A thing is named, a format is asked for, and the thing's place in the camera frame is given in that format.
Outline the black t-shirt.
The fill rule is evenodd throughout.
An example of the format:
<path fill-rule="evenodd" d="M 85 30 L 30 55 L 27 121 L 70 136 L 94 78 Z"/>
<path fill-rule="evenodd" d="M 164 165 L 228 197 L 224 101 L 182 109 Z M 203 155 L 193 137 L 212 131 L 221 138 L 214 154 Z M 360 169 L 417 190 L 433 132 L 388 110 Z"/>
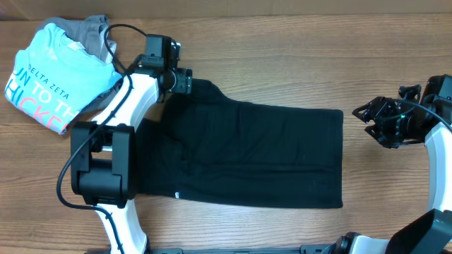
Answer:
<path fill-rule="evenodd" d="M 136 133 L 138 192 L 227 205 L 340 208 L 343 113 L 239 102 L 208 80 Z"/>

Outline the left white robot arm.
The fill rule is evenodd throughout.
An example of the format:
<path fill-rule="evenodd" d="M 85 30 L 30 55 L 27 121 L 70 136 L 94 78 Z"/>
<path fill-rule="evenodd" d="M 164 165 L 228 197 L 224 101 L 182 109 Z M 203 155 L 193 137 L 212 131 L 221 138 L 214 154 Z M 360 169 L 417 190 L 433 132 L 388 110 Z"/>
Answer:
<path fill-rule="evenodd" d="M 102 220 L 110 253 L 147 253 L 148 237 L 135 206 L 138 192 L 136 130 L 147 110 L 168 93 L 189 94 L 192 71 L 178 56 L 140 55 L 118 93 L 92 121 L 79 121 L 71 134 L 71 187 L 84 210 Z"/>

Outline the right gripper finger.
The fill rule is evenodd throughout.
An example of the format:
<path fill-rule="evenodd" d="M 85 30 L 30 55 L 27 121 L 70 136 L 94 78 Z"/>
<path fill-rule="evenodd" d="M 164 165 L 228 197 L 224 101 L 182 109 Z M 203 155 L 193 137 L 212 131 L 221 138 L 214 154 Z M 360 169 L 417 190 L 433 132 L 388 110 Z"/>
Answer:
<path fill-rule="evenodd" d="M 375 141 L 377 141 L 378 143 L 381 143 L 382 141 L 382 134 L 381 131 L 379 130 L 379 127 L 377 125 L 373 125 L 373 126 L 367 126 L 364 129 L 373 139 L 375 139 Z"/>
<path fill-rule="evenodd" d="M 374 119 L 372 102 L 368 102 L 363 106 L 360 106 L 352 111 L 352 115 L 356 116 L 359 120 L 369 123 Z"/>

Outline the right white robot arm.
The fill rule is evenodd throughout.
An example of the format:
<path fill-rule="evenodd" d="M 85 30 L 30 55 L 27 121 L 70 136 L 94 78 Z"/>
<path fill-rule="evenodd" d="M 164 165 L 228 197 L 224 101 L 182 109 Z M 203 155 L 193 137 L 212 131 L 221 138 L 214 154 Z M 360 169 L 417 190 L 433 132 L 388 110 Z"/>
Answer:
<path fill-rule="evenodd" d="M 445 253 L 451 242 L 451 102 L 376 97 L 353 115 L 385 148 L 424 144 L 429 157 L 427 211 L 390 239 L 353 238 L 350 253 Z"/>

